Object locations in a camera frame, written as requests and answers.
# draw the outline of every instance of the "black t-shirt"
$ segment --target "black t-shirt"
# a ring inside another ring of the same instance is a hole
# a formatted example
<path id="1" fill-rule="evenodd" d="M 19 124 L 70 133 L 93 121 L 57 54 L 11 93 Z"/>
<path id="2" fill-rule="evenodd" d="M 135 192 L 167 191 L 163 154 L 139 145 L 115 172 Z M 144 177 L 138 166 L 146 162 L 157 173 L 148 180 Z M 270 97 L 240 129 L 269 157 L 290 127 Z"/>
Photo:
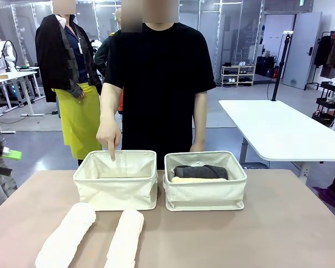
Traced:
<path id="1" fill-rule="evenodd" d="M 205 38 L 181 23 L 116 32 L 104 82 L 124 90 L 122 149 L 157 152 L 159 169 L 190 150 L 195 95 L 216 87 Z"/>

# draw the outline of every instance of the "yellow apron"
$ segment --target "yellow apron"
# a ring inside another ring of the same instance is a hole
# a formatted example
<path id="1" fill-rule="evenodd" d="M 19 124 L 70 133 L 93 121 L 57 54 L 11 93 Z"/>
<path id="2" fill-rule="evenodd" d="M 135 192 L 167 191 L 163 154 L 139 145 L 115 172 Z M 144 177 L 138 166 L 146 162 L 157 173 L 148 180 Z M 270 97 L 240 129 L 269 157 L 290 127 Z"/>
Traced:
<path id="1" fill-rule="evenodd" d="M 82 160 L 89 152 L 102 149 L 96 139 L 101 111 L 96 87 L 88 83 L 78 85 L 85 94 L 83 100 L 61 89 L 52 90 L 59 101 L 64 144 L 71 147 L 74 158 Z"/>

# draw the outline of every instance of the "beige tabletop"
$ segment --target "beige tabletop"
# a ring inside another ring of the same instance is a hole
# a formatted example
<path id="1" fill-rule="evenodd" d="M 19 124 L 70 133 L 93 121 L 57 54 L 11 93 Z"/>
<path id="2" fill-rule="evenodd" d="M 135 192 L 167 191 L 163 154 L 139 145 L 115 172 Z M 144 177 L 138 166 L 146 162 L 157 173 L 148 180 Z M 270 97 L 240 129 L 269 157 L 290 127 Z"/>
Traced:
<path id="1" fill-rule="evenodd" d="M 41 171 L 0 207 L 0 268 L 34 268 L 79 201 L 73 171 Z M 247 170 L 245 209 L 144 211 L 136 268 L 335 267 L 335 216 L 290 171 Z M 103 268 L 121 212 L 98 212 L 70 267 Z"/>

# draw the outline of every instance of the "storage bin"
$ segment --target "storage bin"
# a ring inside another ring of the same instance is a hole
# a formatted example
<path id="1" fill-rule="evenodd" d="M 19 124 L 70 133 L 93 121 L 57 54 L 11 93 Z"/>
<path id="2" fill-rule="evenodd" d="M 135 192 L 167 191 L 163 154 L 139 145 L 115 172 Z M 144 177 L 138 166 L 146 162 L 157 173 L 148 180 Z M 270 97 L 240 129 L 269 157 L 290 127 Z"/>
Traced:
<path id="1" fill-rule="evenodd" d="M 174 168 L 180 165 L 213 165 L 227 169 L 228 180 L 201 183 L 172 183 Z M 192 152 L 165 156 L 164 188 L 166 208 L 183 210 L 239 210 L 247 175 L 234 155 L 228 151 Z"/>
<path id="2" fill-rule="evenodd" d="M 109 151 L 87 155 L 73 176 L 81 202 L 96 211 L 148 210 L 156 206 L 157 170 L 153 151 Z"/>

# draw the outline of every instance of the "folded cream towel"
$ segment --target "folded cream towel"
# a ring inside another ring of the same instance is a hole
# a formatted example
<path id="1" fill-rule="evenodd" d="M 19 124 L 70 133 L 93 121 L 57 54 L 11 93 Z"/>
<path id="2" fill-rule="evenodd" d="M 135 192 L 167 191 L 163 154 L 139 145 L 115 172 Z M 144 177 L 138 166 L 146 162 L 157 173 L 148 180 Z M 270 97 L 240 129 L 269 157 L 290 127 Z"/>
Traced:
<path id="1" fill-rule="evenodd" d="M 172 183 L 210 183 L 212 181 L 226 181 L 226 179 L 200 179 L 200 178 L 180 178 L 173 177 Z"/>
<path id="2" fill-rule="evenodd" d="M 136 210 L 123 211 L 114 233 L 104 268 L 134 268 L 144 216 Z"/>
<path id="3" fill-rule="evenodd" d="M 46 239 L 35 260 L 36 268 L 68 268 L 93 222 L 95 210 L 90 204 L 74 204 L 61 224 Z"/>

